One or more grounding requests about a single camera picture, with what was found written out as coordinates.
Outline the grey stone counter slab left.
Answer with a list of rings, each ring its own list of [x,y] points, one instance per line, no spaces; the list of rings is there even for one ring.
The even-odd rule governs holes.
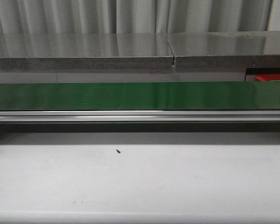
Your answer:
[[[0,35],[0,70],[153,70],[173,60],[161,34]]]

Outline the green conveyor belt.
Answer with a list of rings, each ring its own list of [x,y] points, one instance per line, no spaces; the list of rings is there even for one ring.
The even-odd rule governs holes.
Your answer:
[[[0,84],[0,111],[280,110],[280,81]]]

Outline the white pleated curtain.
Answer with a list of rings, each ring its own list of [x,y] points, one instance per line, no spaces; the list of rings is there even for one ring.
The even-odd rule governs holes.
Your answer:
[[[280,30],[280,0],[0,0],[0,34]]]

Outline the grey stone counter slab right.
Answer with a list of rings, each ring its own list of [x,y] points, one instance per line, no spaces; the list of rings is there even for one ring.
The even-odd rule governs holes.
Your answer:
[[[280,68],[280,31],[168,34],[176,69]]]

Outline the grey stone counter slab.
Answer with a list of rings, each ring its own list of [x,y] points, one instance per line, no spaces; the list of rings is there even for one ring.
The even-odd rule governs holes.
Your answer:
[[[168,34],[176,69],[280,68],[280,31]]]
[[[153,70],[173,60],[161,34],[0,35],[0,70]]]

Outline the aluminium conveyor frame rail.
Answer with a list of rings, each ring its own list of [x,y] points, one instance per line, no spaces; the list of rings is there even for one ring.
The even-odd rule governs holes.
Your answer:
[[[0,111],[6,133],[84,133],[84,143],[270,144],[280,110],[247,111]]]

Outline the red plastic tray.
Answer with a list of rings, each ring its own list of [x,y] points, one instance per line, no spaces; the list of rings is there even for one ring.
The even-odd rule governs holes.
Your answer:
[[[280,74],[258,74],[256,79],[262,82],[280,81]]]

